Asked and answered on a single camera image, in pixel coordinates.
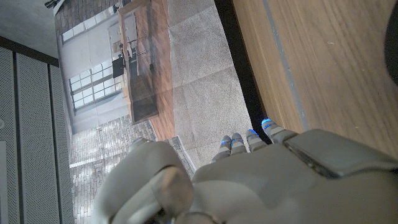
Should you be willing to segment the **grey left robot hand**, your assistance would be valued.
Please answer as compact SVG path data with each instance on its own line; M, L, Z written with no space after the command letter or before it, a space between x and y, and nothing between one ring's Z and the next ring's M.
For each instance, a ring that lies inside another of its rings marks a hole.
M106 176L92 223L396 223L397 161L343 136L265 119L225 136L193 175L166 142L135 140Z

